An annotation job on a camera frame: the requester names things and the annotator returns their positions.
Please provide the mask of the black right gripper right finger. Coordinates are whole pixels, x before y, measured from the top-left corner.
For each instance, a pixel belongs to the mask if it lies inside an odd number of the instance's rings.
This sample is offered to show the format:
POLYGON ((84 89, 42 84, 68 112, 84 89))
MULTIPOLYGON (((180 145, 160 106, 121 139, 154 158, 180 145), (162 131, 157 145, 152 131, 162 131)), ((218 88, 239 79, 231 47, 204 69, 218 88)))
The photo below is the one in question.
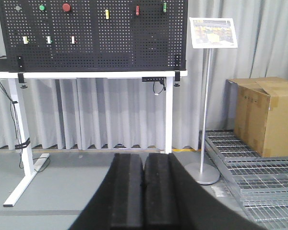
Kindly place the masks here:
POLYGON ((262 229, 204 190, 174 154, 149 154, 144 181, 147 230, 262 229))

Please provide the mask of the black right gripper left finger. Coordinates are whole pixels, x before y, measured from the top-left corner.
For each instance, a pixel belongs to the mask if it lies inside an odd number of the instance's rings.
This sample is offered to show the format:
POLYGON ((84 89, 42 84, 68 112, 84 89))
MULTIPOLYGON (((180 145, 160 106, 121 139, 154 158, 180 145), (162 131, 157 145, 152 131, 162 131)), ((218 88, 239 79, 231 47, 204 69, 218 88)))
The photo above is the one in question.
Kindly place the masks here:
POLYGON ((141 230, 143 164, 137 154, 114 155, 101 185, 71 230, 141 230))

